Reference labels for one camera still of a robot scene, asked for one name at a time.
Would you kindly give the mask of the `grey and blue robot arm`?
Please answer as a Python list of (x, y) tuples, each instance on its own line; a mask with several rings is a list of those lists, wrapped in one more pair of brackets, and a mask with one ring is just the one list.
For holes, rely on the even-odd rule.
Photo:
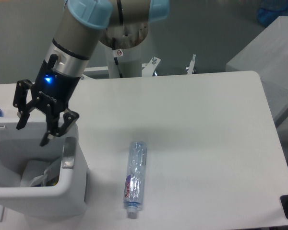
[(36, 109), (45, 115), (47, 124), (40, 146), (65, 135), (79, 118), (69, 109), (69, 100), (97, 44), (110, 48), (119, 77), (127, 77), (128, 64), (120, 58), (145, 40), (149, 23), (168, 15), (167, 0), (65, 1), (62, 20), (35, 81), (20, 80), (16, 84), (16, 128), (24, 128)]

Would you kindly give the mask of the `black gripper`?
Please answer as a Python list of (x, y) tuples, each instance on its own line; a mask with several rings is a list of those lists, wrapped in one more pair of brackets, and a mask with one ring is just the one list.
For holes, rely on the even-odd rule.
[[(54, 65), (58, 60), (59, 56), (52, 54), (48, 61), (43, 61), (34, 84), (30, 80), (17, 81), (12, 103), (18, 109), (17, 130), (26, 126), (30, 113), (35, 108), (46, 115), (47, 129), (40, 142), (42, 147), (53, 137), (65, 135), (79, 119), (79, 114), (68, 109), (68, 106), (80, 77), (70, 77), (56, 71)], [(32, 100), (27, 103), (29, 90)], [(63, 123), (59, 126), (62, 112)]]

